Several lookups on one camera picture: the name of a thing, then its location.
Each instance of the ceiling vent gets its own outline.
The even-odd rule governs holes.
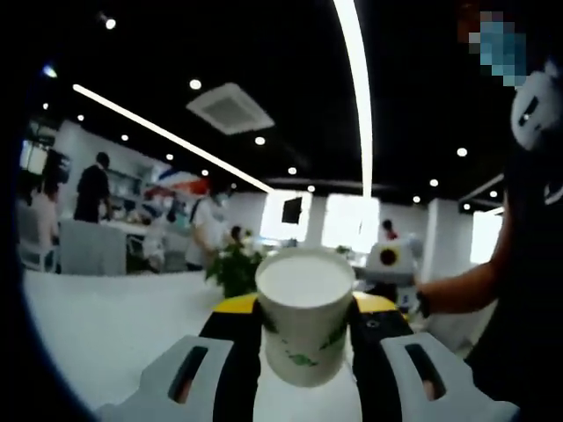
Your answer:
[[[236,84],[202,93],[186,108],[226,135],[272,127],[274,121]]]

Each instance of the cup rim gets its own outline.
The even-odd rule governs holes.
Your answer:
[[[350,287],[347,290],[346,294],[334,301],[323,303],[322,305],[299,306],[299,305],[288,305],[287,303],[278,302],[262,292],[260,288],[259,278],[260,275],[266,270],[266,268],[271,266],[273,263],[281,261],[283,259],[294,257],[294,256],[302,257],[303,255],[311,255],[311,256],[329,259],[333,263],[341,267],[345,271],[345,273],[347,273],[350,279]],[[278,253],[276,253],[275,255],[264,259],[256,269],[256,274],[254,275],[254,278],[256,280],[256,289],[259,295],[264,296],[266,299],[268,299],[272,303],[275,303],[276,305],[283,306],[286,308],[293,308],[293,309],[320,309],[335,304],[336,302],[340,301],[341,299],[346,297],[346,295],[348,295],[354,290],[355,273],[352,266],[341,255],[335,252],[327,251],[323,248],[299,247],[299,248],[285,248],[279,251]]]

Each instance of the white paper cup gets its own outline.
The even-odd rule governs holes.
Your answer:
[[[348,262],[323,249],[288,248],[260,264],[267,362],[285,382],[315,387],[339,371],[354,281]]]

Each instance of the green plant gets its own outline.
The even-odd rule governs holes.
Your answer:
[[[258,251],[248,252],[243,246],[231,244],[221,251],[206,272],[205,280],[215,276],[225,298],[256,291],[256,269],[264,259]]]
[[[334,250],[336,253],[339,253],[340,255],[347,255],[349,252],[351,252],[351,249],[348,248],[347,246],[337,246],[336,249]]]

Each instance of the table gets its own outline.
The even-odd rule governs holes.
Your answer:
[[[48,354],[91,410],[133,394],[141,371],[183,336],[198,334],[223,299],[217,287],[203,282],[203,273],[90,277],[29,271],[24,289]],[[299,389],[272,372],[263,350],[260,358],[255,421],[361,420],[348,364],[327,384]]]
[[[117,220],[102,220],[100,224],[105,224],[109,227],[114,227],[121,231],[124,231],[128,235],[133,236],[147,236],[149,226],[143,224],[133,224],[132,222],[120,222]]]

